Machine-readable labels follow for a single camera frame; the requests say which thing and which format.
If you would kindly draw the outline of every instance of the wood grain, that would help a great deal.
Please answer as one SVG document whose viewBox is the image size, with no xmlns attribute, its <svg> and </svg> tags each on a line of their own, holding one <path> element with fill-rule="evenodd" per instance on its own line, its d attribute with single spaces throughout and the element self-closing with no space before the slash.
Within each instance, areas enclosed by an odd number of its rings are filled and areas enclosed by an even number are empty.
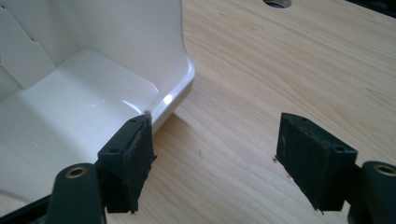
<svg viewBox="0 0 396 224">
<path fill-rule="evenodd" d="M 347 223 L 273 162 L 281 112 L 396 164 L 396 20 L 342 0 L 183 0 L 197 76 L 155 134 L 136 216 L 108 223 Z"/>
</svg>

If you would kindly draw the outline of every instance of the wooden surface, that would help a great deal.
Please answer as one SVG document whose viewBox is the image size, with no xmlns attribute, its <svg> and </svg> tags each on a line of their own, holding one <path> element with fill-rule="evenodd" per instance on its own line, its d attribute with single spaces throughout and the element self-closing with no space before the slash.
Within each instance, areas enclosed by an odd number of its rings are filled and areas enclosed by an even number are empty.
<svg viewBox="0 0 396 224">
<path fill-rule="evenodd" d="M 155 134 L 139 213 L 108 223 L 347 223 L 347 204 L 314 211 L 273 162 L 280 113 L 356 148 L 358 165 L 396 164 L 396 20 L 343 0 L 183 0 L 183 16 L 193 90 Z"/>
</svg>

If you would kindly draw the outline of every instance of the textured black surface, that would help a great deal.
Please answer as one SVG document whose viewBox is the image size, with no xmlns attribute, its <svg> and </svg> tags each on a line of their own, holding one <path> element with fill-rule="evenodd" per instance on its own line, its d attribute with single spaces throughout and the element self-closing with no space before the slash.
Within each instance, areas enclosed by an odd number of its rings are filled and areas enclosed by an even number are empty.
<svg viewBox="0 0 396 224">
<path fill-rule="evenodd" d="M 309 119 L 282 113 L 276 157 L 315 209 L 342 209 L 357 155 Z"/>
<path fill-rule="evenodd" d="M 151 116 L 128 120 L 98 153 L 102 197 L 107 212 L 132 213 L 155 159 Z"/>
</svg>

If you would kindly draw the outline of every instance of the glossy white plastic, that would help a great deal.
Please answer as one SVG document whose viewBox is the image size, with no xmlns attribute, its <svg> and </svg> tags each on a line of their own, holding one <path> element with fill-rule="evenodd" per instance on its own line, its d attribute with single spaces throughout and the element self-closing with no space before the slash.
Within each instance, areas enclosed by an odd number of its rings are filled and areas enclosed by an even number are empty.
<svg viewBox="0 0 396 224">
<path fill-rule="evenodd" d="M 127 119 L 149 111 L 155 132 L 191 89 L 180 0 L 0 5 L 0 27 L 18 31 L 0 37 L 27 46 L 0 41 L 3 193 L 46 196 L 59 171 L 95 162 Z"/>
</svg>

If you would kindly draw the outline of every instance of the black plastic part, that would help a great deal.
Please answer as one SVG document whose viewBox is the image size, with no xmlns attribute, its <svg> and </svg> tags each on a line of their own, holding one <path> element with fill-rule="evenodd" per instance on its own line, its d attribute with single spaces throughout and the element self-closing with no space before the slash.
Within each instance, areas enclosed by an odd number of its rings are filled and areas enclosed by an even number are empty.
<svg viewBox="0 0 396 224">
<path fill-rule="evenodd" d="M 362 195 L 373 222 L 396 224 L 396 167 L 367 161 L 361 169 Z"/>
<path fill-rule="evenodd" d="M 55 179 L 46 224 L 106 223 L 96 167 L 81 163 L 63 169 Z"/>
<path fill-rule="evenodd" d="M 369 8 L 372 11 L 376 11 L 396 19 L 395 0 L 347 0 L 347 1 L 361 7 Z"/>
<path fill-rule="evenodd" d="M 0 224 L 41 223 L 39 220 L 43 219 L 47 214 L 49 201 L 50 196 L 47 196 L 33 203 L 29 203 L 12 213 L 0 217 Z"/>
<path fill-rule="evenodd" d="M 134 213 L 155 160 L 151 116 L 128 120 L 98 153 L 101 191 L 108 213 Z"/>
<path fill-rule="evenodd" d="M 342 209 L 357 155 L 311 120 L 282 113 L 276 157 L 315 209 Z"/>
<path fill-rule="evenodd" d="M 346 201 L 350 204 L 349 213 L 347 216 L 348 223 L 353 224 L 373 224 L 367 203 L 363 197 L 363 181 L 364 173 L 362 169 L 355 165 L 355 168 L 350 176 L 348 185 L 346 186 Z"/>
</svg>

